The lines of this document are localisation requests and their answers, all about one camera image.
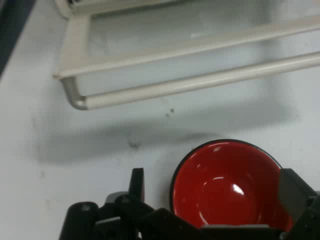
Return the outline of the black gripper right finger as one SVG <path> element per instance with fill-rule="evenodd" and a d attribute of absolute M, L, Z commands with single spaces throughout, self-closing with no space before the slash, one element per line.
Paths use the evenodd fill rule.
<path fill-rule="evenodd" d="M 280 169 L 279 201 L 293 222 L 286 240 L 320 238 L 320 194 L 291 168 Z"/>

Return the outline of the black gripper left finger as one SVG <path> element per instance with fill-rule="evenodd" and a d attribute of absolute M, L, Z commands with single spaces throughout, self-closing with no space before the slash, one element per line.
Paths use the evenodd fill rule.
<path fill-rule="evenodd" d="M 200 230 L 170 211 L 153 209 L 144 201 L 144 170 L 134 168 L 127 192 L 102 207 L 86 201 L 71 205 L 61 240 L 198 240 Z"/>

